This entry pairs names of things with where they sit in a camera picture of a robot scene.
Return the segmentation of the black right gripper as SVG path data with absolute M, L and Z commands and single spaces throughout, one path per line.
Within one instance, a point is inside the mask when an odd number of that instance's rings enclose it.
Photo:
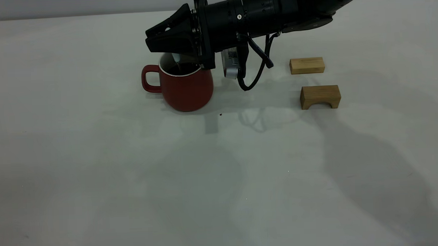
M 195 57 L 201 69 L 215 66 L 206 13 L 207 0 L 193 0 L 194 9 L 183 4 L 173 15 L 146 31 L 150 52 L 178 53 Z

